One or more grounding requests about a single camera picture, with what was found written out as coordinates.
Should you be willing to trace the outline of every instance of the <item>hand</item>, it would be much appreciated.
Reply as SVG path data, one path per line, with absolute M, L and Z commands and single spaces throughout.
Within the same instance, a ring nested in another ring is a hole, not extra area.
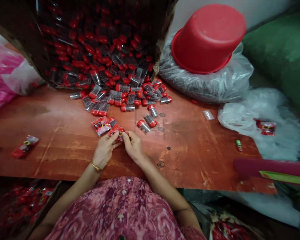
M 104 169 L 109 162 L 112 156 L 112 151 L 122 144 L 122 142 L 116 142 L 118 135 L 119 131 L 111 137 L 107 134 L 99 140 L 98 146 L 94 151 L 92 162 L 100 170 Z
M 126 151 L 132 160 L 138 164 L 140 160 L 146 157 L 142 150 L 142 141 L 134 132 L 127 131 L 127 133 L 129 135 L 125 132 L 122 133 Z

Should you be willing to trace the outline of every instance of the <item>gold bracelet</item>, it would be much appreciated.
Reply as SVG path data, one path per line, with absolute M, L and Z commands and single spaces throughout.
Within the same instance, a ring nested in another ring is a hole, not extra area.
M 92 161 L 91 161 L 91 165 L 92 165 L 97 171 L 101 171 L 101 170 L 102 170 L 102 169 L 98 168 L 97 166 L 95 166 L 95 165 L 93 164 Z

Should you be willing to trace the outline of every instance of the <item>red plastic bucket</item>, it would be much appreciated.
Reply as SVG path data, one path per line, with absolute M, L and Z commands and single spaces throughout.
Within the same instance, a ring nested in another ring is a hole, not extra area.
M 223 68 L 246 33 L 244 16 L 222 4 L 197 10 L 174 36 L 171 53 L 183 69 L 208 74 Z

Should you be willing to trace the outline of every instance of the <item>woman's left hand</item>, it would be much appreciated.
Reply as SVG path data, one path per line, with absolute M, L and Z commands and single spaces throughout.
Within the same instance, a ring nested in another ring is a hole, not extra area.
M 117 131 L 111 137 L 107 134 L 99 140 L 98 146 L 93 155 L 92 162 L 100 170 L 104 169 L 109 162 L 112 156 L 112 151 L 122 144 L 122 142 L 116 142 L 118 135 L 119 131 Z

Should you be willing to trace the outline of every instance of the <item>woman's right hand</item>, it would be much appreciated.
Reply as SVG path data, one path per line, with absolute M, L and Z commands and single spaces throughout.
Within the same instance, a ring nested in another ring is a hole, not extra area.
M 127 131 L 122 133 L 126 151 L 135 163 L 140 163 L 140 160 L 145 158 L 142 150 L 142 141 L 134 132 Z

